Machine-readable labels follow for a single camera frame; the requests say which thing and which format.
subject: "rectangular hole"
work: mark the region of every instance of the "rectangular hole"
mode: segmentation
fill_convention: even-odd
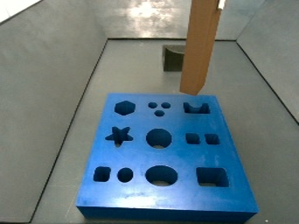
[[[109,167],[97,167],[93,174],[93,181],[96,182],[108,182],[111,168]]]
[[[220,144],[220,138],[216,134],[205,134],[204,137],[207,144]]]
[[[229,181],[223,168],[196,168],[197,183],[204,187],[228,187]]]
[[[185,142],[187,144],[200,144],[200,136],[196,133],[187,133],[185,134]]]

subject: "gray wall panel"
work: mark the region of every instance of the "gray wall panel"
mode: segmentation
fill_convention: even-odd
[[[236,40],[265,0],[228,0],[216,39]],[[93,0],[109,38],[185,39],[191,0]]]
[[[299,1],[267,1],[237,43],[299,122]]]
[[[0,222],[27,222],[107,38],[89,3],[51,0],[0,26]]]

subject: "small circular hole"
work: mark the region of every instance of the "small circular hole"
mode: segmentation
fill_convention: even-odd
[[[157,104],[155,102],[148,103],[148,108],[155,109],[157,107]]]
[[[156,110],[156,111],[153,112],[153,114],[155,114],[156,116],[164,116],[164,112],[163,112],[161,110]]]
[[[120,182],[127,183],[133,178],[133,172],[129,168],[123,168],[116,175]]]
[[[172,143],[172,135],[165,129],[152,129],[145,135],[145,141],[153,148],[163,149]]]
[[[161,106],[163,106],[164,109],[168,109],[171,107],[171,103],[164,102]]]
[[[144,176],[147,181],[155,186],[169,186],[177,180],[176,170],[165,165],[151,167]]]

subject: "wooden block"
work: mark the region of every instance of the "wooden block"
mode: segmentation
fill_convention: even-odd
[[[192,0],[180,91],[196,95],[205,82],[220,20],[219,0]]]

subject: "blue shape sorter board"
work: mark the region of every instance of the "blue shape sorter board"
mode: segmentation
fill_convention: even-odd
[[[92,219],[244,222],[257,213],[215,96],[108,95],[76,206]]]

